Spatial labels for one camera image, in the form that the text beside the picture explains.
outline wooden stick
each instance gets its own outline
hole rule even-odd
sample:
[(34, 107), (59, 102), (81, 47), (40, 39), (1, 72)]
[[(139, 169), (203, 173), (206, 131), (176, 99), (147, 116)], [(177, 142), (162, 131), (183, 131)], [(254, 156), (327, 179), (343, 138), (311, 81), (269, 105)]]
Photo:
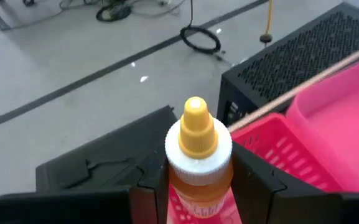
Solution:
[(354, 61), (359, 59), (359, 51), (355, 52), (354, 54), (349, 55), (347, 58), (341, 60), (340, 62), (336, 63), (335, 65), (331, 66), (330, 68), (320, 72), (319, 74), (315, 75), (314, 77), (308, 79), (307, 81), (301, 83), (300, 85), (294, 87), (292, 90), (288, 91), (287, 93), (277, 97), (276, 99), (270, 101), (269, 103), (265, 104), (264, 106), (260, 107), (258, 110), (252, 112), (251, 114), (245, 116), (244, 118), (237, 121), (235, 124), (232, 124), (228, 129), (232, 133), (237, 129), (240, 129), (247, 124), (253, 122), (260, 116), (268, 113), (273, 108), (281, 105), (282, 103), (290, 100), (294, 97), (298, 92), (307, 88), (308, 86), (317, 83), (318, 81), (324, 79), (325, 77), (345, 68), (347, 65), (350, 65)]

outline yellow bottle cap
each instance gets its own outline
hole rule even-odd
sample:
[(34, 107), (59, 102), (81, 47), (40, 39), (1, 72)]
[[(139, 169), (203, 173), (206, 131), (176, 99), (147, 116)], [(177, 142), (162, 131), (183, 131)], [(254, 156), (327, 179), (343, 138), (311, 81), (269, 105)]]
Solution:
[(215, 152), (218, 134), (202, 98), (195, 96), (186, 101), (178, 143), (182, 152), (193, 159), (204, 159)]

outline black floor stripe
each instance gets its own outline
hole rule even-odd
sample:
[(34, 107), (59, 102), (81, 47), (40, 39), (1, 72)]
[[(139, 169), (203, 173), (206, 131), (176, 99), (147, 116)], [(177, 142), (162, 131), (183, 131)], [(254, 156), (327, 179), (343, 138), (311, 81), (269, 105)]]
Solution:
[[(234, 11), (226, 13), (223, 16), (216, 17), (216, 18), (204, 23), (202, 25), (202, 27), (210, 28), (211, 26), (214, 26), (214, 25), (217, 25), (217, 24), (219, 24), (221, 22), (227, 21), (228, 19), (231, 19), (231, 18), (237, 16), (238, 14), (241, 14), (243, 12), (246, 12), (246, 11), (249, 11), (251, 9), (254, 9), (255, 7), (260, 6), (260, 5), (262, 5), (263, 3), (266, 3), (266, 2), (268, 2), (268, 0), (257, 0), (255, 2), (249, 3), (246, 6), (243, 6), (243, 7), (239, 8), (239, 9), (235, 9)], [(172, 38), (169, 38), (168, 40), (165, 40), (165, 41), (161, 42), (160, 44), (156, 44), (156, 45), (154, 45), (152, 47), (149, 47), (146, 50), (143, 50), (143, 51), (141, 51), (139, 53), (136, 53), (136, 54), (134, 54), (134, 55), (132, 55), (132, 56), (126, 58), (126, 59), (123, 59), (123, 60), (121, 60), (121, 61), (119, 61), (117, 63), (114, 63), (114, 64), (112, 64), (112, 65), (110, 65), (110, 66), (108, 66), (106, 68), (103, 68), (103, 69), (101, 69), (101, 70), (99, 70), (99, 71), (97, 71), (95, 73), (92, 73), (92, 74), (90, 74), (90, 75), (88, 75), (88, 76), (86, 76), (84, 78), (81, 78), (81, 79), (79, 79), (79, 80), (77, 80), (77, 81), (75, 81), (75, 82), (73, 82), (73, 83), (71, 83), (71, 84), (69, 84), (69, 85), (67, 85), (65, 87), (62, 87), (62, 88), (60, 88), (60, 89), (58, 89), (56, 91), (53, 91), (53, 92), (51, 92), (51, 93), (49, 93), (49, 94), (47, 94), (47, 95), (45, 95), (43, 97), (40, 97), (40, 98), (38, 98), (38, 99), (36, 99), (36, 100), (26, 104), (26, 105), (23, 105), (23, 106), (21, 106), (19, 108), (16, 108), (16, 109), (14, 109), (14, 110), (6, 113), (6, 114), (0, 115), (0, 124), (5, 123), (6, 121), (9, 121), (11, 119), (14, 119), (14, 118), (26, 113), (26, 112), (29, 112), (32, 109), (35, 109), (35, 108), (37, 108), (37, 107), (39, 107), (41, 105), (44, 105), (44, 104), (46, 104), (46, 103), (48, 103), (48, 102), (50, 102), (50, 101), (52, 101), (52, 100), (54, 100), (56, 98), (59, 98), (59, 97), (63, 96), (66, 93), (69, 93), (69, 92), (71, 92), (71, 91), (73, 91), (73, 90), (75, 90), (77, 88), (80, 88), (81, 86), (86, 85), (86, 84), (88, 84), (88, 83), (90, 83), (90, 82), (92, 82), (92, 81), (94, 81), (94, 80), (96, 80), (96, 79), (98, 79), (100, 77), (103, 77), (103, 76), (109, 74), (110, 72), (113, 72), (113, 71), (115, 71), (117, 69), (120, 69), (120, 68), (126, 66), (126, 65), (129, 65), (132, 62), (135, 62), (135, 61), (137, 61), (137, 60), (139, 60), (139, 59), (141, 59), (143, 57), (146, 57), (146, 56), (148, 56), (150, 54), (153, 54), (154, 52), (157, 52), (158, 50), (161, 50), (161, 49), (163, 49), (165, 47), (168, 47), (168, 46), (170, 46), (170, 45), (172, 45), (172, 44), (174, 44), (174, 43), (176, 43), (176, 42), (178, 42), (180, 40), (181, 39), (180, 39), (179, 35), (177, 35), (175, 37), (172, 37)]]

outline pink plastic tray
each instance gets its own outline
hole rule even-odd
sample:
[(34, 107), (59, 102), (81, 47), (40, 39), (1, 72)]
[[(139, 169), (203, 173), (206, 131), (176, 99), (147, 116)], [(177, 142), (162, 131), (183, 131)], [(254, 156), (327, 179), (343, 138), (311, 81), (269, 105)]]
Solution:
[(301, 91), (287, 119), (343, 190), (359, 192), (359, 64)]
[[(279, 169), (324, 191), (341, 187), (306, 149), (281, 114), (270, 114), (232, 134), (232, 140)], [(172, 187), (169, 191), (168, 223), (172, 224), (240, 224), (233, 194), (229, 191), (221, 211), (214, 217), (198, 219), (191, 216)]]

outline gray floor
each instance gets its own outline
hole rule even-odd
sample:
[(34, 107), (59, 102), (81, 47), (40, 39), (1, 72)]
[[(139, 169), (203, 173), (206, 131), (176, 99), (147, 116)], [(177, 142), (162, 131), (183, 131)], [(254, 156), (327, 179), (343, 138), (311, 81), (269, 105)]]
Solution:
[[(44, 0), (39, 7), (51, 2), (56, 3)], [(196, 0), (195, 23), (248, 2)], [(275, 1), (271, 26), (274, 40), (340, 2)], [(265, 29), (267, 10), (268, 5), (263, 4), (210, 29), (221, 30), (219, 38), (228, 61), (238, 63), (263, 48), (258, 38)], [(100, 24), (94, 20), (95, 11), (69, 11), (34, 27), (0, 32), (0, 114), (177, 35), (188, 23), (190, 12), (189, 5), (184, 4), (177, 17), (131, 16), (117, 24)], [(40, 14), (27, 12), (22, 20), (32, 16)], [(199, 35), (191, 38), (202, 40)], [(175, 106), (179, 116), (184, 101), (198, 95), (215, 113), (220, 75), (229, 68), (229, 64), (197, 54), (178, 42), (0, 124), (0, 194), (35, 190), (37, 165), (164, 105)]]

